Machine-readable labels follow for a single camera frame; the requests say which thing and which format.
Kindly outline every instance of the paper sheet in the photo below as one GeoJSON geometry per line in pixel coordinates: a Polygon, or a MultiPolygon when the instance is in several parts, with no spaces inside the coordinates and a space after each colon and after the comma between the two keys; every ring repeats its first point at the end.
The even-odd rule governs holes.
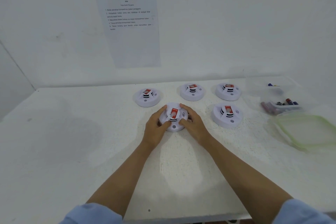
{"type": "Polygon", "coordinates": [[[96,0],[116,68],[161,66],[156,0],[96,0]]]}

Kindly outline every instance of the forearm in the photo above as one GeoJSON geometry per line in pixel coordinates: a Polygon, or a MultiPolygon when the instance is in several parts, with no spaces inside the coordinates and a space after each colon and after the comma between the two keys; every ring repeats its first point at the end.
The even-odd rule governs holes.
{"type": "Polygon", "coordinates": [[[124,217],[152,147],[141,142],[125,162],[97,189],[87,203],[98,203],[124,217]]]}
{"type": "Polygon", "coordinates": [[[213,137],[204,141],[204,148],[253,220],[258,224],[270,224],[283,203],[292,197],[213,137]]]}

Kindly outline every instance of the left hand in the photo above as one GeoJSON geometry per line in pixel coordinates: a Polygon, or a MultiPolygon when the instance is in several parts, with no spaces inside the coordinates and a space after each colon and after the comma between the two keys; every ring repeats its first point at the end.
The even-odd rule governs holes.
{"type": "Polygon", "coordinates": [[[160,143],[163,134],[171,125],[171,121],[166,121],[162,125],[159,122],[159,117],[166,108],[167,105],[161,107],[157,112],[151,115],[146,123],[142,142],[148,144],[152,149],[154,149],[160,143]]]}

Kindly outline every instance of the white wall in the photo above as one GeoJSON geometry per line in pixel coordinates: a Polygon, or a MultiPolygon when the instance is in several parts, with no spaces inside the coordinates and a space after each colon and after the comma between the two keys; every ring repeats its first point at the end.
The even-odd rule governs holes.
{"type": "Polygon", "coordinates": [[[30,82],[0,44],[0,120],[33,92],[30,82]]]}
{"type": "Polygon", "coordinates": [[[35,87],[233,78],[248,67],[308,85],[329,78],[325,64],[335,78],[336,0],[157,0],[157,9],[158,68],[115,68],[95,0],[0,0],[0,39],[35,87]]]}

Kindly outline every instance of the right hand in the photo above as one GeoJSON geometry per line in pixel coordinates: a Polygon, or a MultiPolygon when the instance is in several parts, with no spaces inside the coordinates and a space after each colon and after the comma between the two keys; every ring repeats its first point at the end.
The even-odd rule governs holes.
{"type": "Polygon", "coordinates": [[[191,107],[184,104],[180,104],[180,107],[187,110],[190,120],[181,119],[179,124],[184,126],[190,135],[201,145],[204,146],[204,142],[211,137],[210,133],[204,126],[201,117],[191,107]]]}

